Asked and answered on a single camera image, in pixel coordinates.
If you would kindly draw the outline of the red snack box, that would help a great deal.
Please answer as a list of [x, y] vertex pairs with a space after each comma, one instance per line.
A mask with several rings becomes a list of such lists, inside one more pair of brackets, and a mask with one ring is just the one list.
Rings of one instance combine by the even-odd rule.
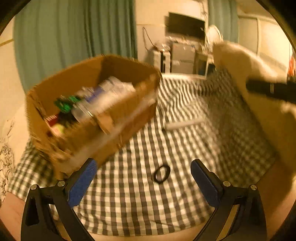
[[49, 127], [52, 127], [59, 122], [59, 114], [50, 115], [44, 118], [44, 121]]

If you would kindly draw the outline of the green foil packet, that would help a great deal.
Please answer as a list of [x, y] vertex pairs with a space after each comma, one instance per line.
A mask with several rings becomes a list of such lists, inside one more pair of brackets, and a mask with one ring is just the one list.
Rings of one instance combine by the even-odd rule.
[[69, 97], [60, 96], [55, 101], [55, 106], [60, 109], [62, 113], [69, 113], [74, 104], [81, 101], [81, 98], [78, 96], [71, 95]]

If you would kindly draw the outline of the clear plastic bag with items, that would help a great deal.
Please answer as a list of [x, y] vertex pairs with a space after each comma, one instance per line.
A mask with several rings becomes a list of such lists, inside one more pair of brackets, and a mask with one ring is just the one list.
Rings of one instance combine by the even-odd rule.
[[77, 96], [81, 101], [73, 105], [71, 113], [78, 122], [82, 122], [103, 113], [134, 92], [132, 83], [111, 76], [95, 88], [83, 87], [79, 90]]

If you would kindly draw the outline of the large cream pillow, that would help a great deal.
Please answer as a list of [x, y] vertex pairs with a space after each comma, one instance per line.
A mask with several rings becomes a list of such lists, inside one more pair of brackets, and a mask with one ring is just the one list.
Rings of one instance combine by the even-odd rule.
[[221, 42], [213, 46], [217, 69], [226, 69], [260, 122], [280, 160], [295, 172], [295, 104], [278, 99], [286, 83], [262, 59], [245, 47]]

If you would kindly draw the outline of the white louvered wardrobe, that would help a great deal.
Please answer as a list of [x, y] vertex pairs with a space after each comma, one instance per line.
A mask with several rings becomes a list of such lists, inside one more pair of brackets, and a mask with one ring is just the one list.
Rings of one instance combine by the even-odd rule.
[[280, 71], [288, 70], [292, 47], [283, 30], [274, 21], [239, 16], [238, 43]]

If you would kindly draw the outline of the white dressing table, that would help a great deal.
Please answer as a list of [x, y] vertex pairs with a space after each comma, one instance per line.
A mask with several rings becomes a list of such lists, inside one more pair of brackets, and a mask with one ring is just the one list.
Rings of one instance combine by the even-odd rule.
[[196, 51], [193, 73], [203, 77], [207, 77], [209, 68], [215, 69], [214, 57], [212, 53], [203, 53]]

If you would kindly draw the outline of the white round vanity mirror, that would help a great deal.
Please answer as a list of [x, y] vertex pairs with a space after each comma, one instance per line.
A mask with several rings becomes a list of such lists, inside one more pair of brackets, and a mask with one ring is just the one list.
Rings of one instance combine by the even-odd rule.
[[206, 46], [212, 52], [213, 46], [216, 43], [223, 42], [223, 35], [215, 25], [210, 25], [206, 32]]

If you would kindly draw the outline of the floral white bedsheet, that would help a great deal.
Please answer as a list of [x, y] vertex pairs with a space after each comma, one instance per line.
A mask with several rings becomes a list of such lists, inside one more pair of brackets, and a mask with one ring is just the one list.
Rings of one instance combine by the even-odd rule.
[[29, 139], [25, 106], [4, 122], [1, 132], [1, 203]]

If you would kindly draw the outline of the green curtain right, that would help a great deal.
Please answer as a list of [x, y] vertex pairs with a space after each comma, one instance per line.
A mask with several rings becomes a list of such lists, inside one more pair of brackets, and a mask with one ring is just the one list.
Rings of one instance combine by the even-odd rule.
[[238, 42], [237, 3], [234, 0], [208, 0], [208, 23], [215, 25], [226, 41]]

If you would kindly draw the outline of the green curtain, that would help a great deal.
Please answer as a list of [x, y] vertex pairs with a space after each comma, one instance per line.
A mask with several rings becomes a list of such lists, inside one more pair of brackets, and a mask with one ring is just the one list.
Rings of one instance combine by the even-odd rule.
[[208, 23], [215, 25], [226, 41], [238, 42], [237, 3], [234, 0], [208, 0]]
[[30, 1], [14, 24], [23, 90], [100, 54], [137, 58], [134, 1]]

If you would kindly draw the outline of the grey mini fridge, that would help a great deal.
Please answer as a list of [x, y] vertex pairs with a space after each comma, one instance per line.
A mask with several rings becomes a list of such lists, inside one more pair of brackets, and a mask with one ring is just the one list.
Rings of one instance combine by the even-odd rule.
[[196, 51], [194, 46], [173, 43], [171, 46], [171, 72], [193, 74], [195, 53]]

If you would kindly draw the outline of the brown cardboard box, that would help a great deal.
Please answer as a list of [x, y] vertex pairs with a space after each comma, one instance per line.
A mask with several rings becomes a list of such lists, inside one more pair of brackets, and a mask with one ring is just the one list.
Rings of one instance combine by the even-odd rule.
[[156, 113], [157, 68], [115, 55], [77, 63], [28, 91], [28, 129], [57, 179], [102, 164]]

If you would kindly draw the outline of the white suitcase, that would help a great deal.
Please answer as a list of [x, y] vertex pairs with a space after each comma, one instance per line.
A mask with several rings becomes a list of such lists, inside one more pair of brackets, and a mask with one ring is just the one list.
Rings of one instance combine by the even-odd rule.
[[158, 68], [161, 73], [170, 73], [171, 70], [171, 54], [169, 51], [152, 51], [152, 65]]

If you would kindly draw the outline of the green curtain left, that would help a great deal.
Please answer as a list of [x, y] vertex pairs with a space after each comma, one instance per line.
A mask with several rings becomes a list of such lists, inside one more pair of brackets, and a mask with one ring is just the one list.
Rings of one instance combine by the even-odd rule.
[[14, 24], [23, 90], [100, 54], [137, 58], [134, 1], [30, 1]]

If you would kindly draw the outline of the black wall television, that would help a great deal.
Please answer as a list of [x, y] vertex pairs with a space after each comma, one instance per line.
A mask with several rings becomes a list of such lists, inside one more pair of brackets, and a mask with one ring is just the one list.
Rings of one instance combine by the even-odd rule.
[[169, 12], [168, 32], [205, 40], [205, 21], [191, 16]]

